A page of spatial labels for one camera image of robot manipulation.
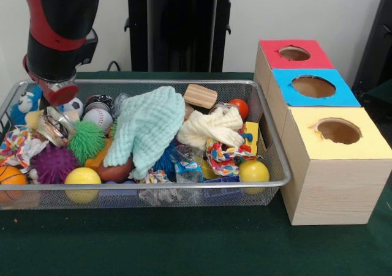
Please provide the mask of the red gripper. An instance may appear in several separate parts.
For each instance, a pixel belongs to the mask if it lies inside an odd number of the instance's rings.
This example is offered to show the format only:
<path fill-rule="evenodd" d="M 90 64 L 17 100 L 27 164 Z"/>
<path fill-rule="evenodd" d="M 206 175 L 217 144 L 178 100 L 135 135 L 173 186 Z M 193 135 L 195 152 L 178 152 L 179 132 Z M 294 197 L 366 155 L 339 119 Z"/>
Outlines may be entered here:
<path fill-rule="evenodd" d="M 71 78 L 61 82 L 52 82 L 39 78 L 30 71 L 27 55 L 23 58 L 23 67 L 30 79 L 32 79 L 42 90 L 39 110 L 44 110 L 48 106 L 59 106 L 68 103 L 78 93 L 78 86 L 75 84 L 76 73 L 74 73 Z"/>

